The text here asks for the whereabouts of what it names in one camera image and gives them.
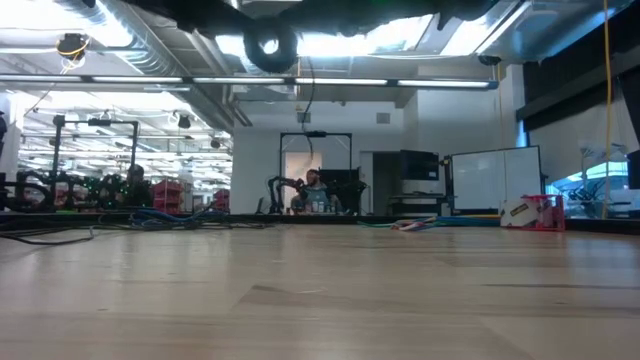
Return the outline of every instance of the desk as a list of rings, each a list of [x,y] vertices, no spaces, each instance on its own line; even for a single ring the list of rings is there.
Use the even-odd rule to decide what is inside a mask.
[[[387,214],[390,216],[441,216],[442,204],[446,203],[443,194],[402,194],[390,196],[387,201]]]

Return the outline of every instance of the pillar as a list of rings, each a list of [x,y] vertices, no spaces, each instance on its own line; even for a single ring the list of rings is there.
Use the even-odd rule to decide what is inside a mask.
[[[7,126],[7,132],[2,138],[0,172],[6,174],[7,181],[15,181],[18,172],[18,152],[24,126],[24,116],[18,100],[18,94],[0,93],[0,111],[4,113],[2,118]]]

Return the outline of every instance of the lamp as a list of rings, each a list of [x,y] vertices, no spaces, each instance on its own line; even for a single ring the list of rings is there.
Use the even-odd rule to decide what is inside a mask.
[[[191,127],[191,121],[189,121],[189,117],[187,115],[180,115],[180,120],[178,120],[178,127],[181,129],[188,129]]]

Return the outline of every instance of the robotic arm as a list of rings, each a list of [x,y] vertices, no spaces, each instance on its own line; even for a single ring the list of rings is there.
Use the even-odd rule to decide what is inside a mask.
[[[302,179],[293,180],[288,179],[282,176],[275,176],[267,182],[269,186],[269,196],[271,197],[271,207],[269,207],[269,214],[282,214],[282,209],[284,208],[284,204],[282,203],[282,187],[289,186],[300,194],[300,196],[304,197],[304,188],[306,185]]]
[[[82,0],[94,7],[96,0]],[[295,31],[345,36],[367,33],[389,21],[440,14],[442,30],[453,17],[475,20],[499,0],[303,0],[273,17],[252,19],[223,0],[121,0],[176,21],[179,29],[213,39],[220,34],[244,35],[247,57],[266,72],[283,73],[297,61]],[[267,54],[262,45],[277,40]]]

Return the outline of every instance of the computer monitor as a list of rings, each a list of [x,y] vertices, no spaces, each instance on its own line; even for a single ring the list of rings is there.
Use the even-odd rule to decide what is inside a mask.
[[[402,166],[402,180],[430,180],[440,179],[440,155],[426,151],[400,151]]]

